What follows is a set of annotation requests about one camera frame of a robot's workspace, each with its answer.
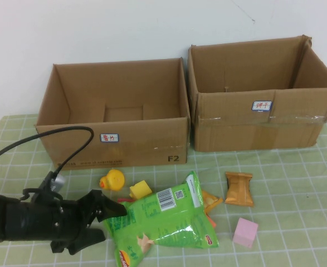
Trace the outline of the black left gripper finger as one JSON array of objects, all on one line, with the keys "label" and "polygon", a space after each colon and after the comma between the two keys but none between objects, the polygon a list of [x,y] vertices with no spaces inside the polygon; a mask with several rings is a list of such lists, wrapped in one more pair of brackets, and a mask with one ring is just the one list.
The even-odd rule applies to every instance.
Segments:
[{"label": "black left gripper finger", "polygon": [[111,200],[105,196],[102,191],[91,191],[90,195],[93,199],[90,222],[93,222],[94,219],[97,219],[98,222],[102,222],[112,217],[121,217],[128,214],[124,205]]},{"label": "black left gripper finger", "polygon": [[101,243],[106,240],[101,229],[86,228],[84,231],[67,247],[70,255],[75,255],[82,249]]}]

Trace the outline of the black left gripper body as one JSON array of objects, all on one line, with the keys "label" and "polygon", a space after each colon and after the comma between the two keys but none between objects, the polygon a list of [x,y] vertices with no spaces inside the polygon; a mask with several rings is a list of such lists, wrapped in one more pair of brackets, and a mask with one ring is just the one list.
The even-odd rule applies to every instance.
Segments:
[{"label": "black left gripper body", "polygon": [[84,229],[91,228],[92,201],[92,196],[88,193],[76,201],[22,203],[21,239],[50,241],[53,253],[63,252]]}]

